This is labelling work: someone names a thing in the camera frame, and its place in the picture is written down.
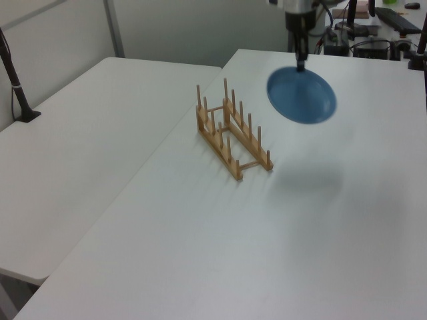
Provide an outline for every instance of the blue bowl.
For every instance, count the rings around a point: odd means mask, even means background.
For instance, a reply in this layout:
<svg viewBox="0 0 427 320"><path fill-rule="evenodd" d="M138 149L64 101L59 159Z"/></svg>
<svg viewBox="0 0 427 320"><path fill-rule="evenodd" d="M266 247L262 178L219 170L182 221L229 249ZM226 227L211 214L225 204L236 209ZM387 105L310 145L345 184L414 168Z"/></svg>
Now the blue bowl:
<svg viewBox="0 0 427 320"><path fill-rule="evenodd" d="M314 72L295 67L278 69L270 75L267 93L273 107L289 120L312 124L329 119L336 109L330 85Z"/></svg>

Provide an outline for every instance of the black device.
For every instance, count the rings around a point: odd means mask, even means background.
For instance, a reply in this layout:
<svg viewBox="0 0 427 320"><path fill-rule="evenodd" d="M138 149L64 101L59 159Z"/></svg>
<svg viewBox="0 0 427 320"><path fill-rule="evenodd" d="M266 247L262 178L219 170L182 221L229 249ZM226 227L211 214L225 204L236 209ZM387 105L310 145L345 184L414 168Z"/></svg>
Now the black device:
<svg viewBox="0 0 427 320"><path fill-rule="evenodd" d="M335 30L335 36L324 37L324 55L337 55L341 57L348 56L348 36L345 30Z"/></svg>
<svg viewBox="0 0 427 320"><path fill-rule="evenodd" d="M426 14L426 18L424 19L424 25L422 27L421 38L420 38L420 42L418 44L417 50L409 51L405 56L410 59L408 63L408 69L426 70L425 69L425 63L427 60L427 56L425 52L426 45L427 45L427 14Z"/></svg>
<svg viewBox="0 0 427 320"><path fill-rule="evenodd" d="M385 39L357 37L354 39L353 57L387 60L388 47L389 44Z"/></svg>
<svg viewBox="0 0 427 320"><path fill-rule="evenodd" d="M337 30L346 30L350 39L354 39L355 37L367 37L370 35L369 29L365 25L354 23L357 4L358 0L350 0L348 3L347 21L345 23L339 22L335 25L335 29ZM368 10L371 17L375 17L375 0L369 0Z"/></svg>
<svg viewBox="0 0 427 320"><path fill-rule="evenodd" d="M15 68L12 63L11 53L9 51L9 46L5 35L3 34L0 28L0 56L5 65L7 75L11 81L12 88L16 94L19 105L21 106L21 116L16 120L20 122L30 122L31 120L37 118L41 113L38 111L32 110L28 106L27 98L25 97L24 91L22 90L21 83L19 82L18 75L16 74Z"/></svg>
<svg viewBox="0 0 427 320"><path fill-rule="evenodd" d="M419 8L421 8L421 6L418 2L411 2L411 3L405 4L405 9L417 10Z"/></svg>
<svg viewBox="0 0 427 320"><path fill-rule="evenodd" d="M375 8L376 15L385 24L394 28L401 36L421 33L421 29L389 8Z"/></svg>

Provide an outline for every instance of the white tabletop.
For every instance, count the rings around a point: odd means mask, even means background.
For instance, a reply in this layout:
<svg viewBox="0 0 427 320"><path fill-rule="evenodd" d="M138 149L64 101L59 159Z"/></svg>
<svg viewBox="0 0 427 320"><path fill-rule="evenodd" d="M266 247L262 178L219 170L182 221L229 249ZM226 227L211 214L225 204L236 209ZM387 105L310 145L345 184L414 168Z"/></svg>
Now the white tabletop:
<svg viewBox="0 0 427 320"><path fill-rule="evenodd" d="M40 284L220 72L108 58L0 134L0 273Z"/></svg>
<svg viewBox="0 0 427 320"><path fill-rule="evenodd" d="M269 75L295 64L239 50L205 92L220 105L228 78L263 127L272 172L235 181L189 110L16 320L424 320L423 74L310 56L338 108L300 125L266 94Z"/></svg>

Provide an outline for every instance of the electronic equipment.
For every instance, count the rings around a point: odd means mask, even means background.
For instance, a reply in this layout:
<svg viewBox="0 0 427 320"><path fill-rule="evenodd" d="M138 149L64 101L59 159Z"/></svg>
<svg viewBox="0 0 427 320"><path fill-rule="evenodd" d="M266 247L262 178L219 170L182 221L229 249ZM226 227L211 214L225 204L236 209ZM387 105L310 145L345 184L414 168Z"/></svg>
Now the electronic equipment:
<svg viewBox="0 0 427 320"><path fill-rule="evenodd" d="M421 33L421 29L397 14L394 10L389 8L375 8L375 12L381 21L394 28L402 37Z"/></svg>
<svg viewBox="0 0 427 320"><path fill-rule="evenodd" d="M335 37L324 37L324 55L348 56L348 36L345 30L335 30Z"/></svg>
<svg viewBox="0 0 427 320"><path fill-rule="evenodd" d="M388 47L389 44L385 39L357 37L354 39L353 57L387 60Z"/></svg>
<svg viewBox="0 0 427 320"><path fill-rule="evenodd" d="M421 8L421 5L418 2L411 2L405 4L405 9L418 10L419 8Z"/></svg>
<svg viewBox="0 0 427 320"><path fill-rule="evenodd" d="M335 29L337 30L346 30L350 39L354 39L355 37L367 37L370 35L367 26L354 23L357 4L357 0L350 0L348 3L347 21L339 22L335 25ZM375 0L369 0L368 11L371 17L375 17Z"/></svg>

